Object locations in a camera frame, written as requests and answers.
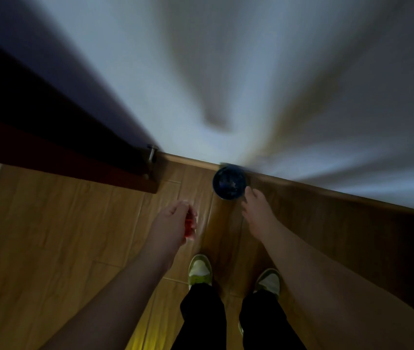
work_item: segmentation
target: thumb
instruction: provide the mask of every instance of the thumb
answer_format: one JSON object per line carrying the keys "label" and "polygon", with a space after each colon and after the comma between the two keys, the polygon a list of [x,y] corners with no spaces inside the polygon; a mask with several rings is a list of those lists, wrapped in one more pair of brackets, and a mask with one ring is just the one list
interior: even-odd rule
{"label": "thumb", "polygon": [[188,211],[189,211],[189,202],[187,200],[183,200],[177,206],[176,212],[174,213],[174,215],[184,220],[186,218]]}

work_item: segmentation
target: person's right arm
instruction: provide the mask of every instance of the person's right arm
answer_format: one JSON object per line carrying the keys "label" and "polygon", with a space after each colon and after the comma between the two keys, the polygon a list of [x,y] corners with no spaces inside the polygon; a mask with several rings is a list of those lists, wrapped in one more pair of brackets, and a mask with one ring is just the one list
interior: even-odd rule
{"label": "person's right arm", "polygon": [[326,349],[414,349],[414,310],[328,258],[274,216],[262,192],[245,191],[243,216]]}

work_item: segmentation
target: leg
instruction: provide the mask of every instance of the leg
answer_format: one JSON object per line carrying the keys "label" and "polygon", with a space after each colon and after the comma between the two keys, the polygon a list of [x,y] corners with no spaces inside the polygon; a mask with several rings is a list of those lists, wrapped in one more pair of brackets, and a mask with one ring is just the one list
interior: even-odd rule
{"label": "leg", "polygon": [[270,277],[271,271],[268,272],[268,278],[263,277],[264,274],[262,274],[257,280],[256,290],[258,291],[248,295],[242,302],[239,323],[244,332],[244,350],[275,349],[280,347],[280,344],[286,349],[305,350],[305,346],[291,328],[286,320],[285,312],[278,303],[280,281],[277,272],[274,277]]}
{"label": "leg", "polygon": [[196,255],[189,267],[189,293],[181,302],[184,324],[171,347],[184,349],[226,349],[227,318],[225,306],[211,286],[210,262]]}

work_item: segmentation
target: floor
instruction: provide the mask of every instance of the floor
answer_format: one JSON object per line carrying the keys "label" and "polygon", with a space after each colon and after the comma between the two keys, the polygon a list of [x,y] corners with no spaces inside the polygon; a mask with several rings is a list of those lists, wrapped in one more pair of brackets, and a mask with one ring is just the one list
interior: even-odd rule
{"label": "floor", "polygon": [[[249,234],[239,201],[213,194],[214,171],[168,162],[157,194],[3,166],[0,172],[0,349],[39,348],[138,253],[157,212],[175,199],[198,210],[195,242],[181,247],[127,349],[169,349],[181,325],[193,254],[206,254],[227,312],[227,348],[241,349],[242,298],[272,266]],[[279,219],[305,241],[414,308],[414,211],[316,194],[249,177]],[[287,292],[280,303],[306,347],[320,349]]]}

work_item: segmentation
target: hand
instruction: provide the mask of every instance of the hand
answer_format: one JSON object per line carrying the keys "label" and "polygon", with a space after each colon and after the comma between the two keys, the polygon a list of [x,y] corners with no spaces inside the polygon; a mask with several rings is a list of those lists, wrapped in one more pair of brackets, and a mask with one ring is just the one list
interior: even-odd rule
{"label": "hand", "polygon": [[242,215],[249,223],[251,234],[263,242],[264,236],[279,222],[260,190],[246,187],[244,195],[246,201],[241,203],[244,208]]}
{"label": "hand", "polygon": [[197,228],[197,211],[189,205],[187,200],[177,200],[161,210],[152,222],[152,226],[143,247],[143,253],[147,253],[152,259],[159,260],[167,271],[173,264],[178,249],[186,243],[185,219],[188,211],[194,219],[192,229]]}

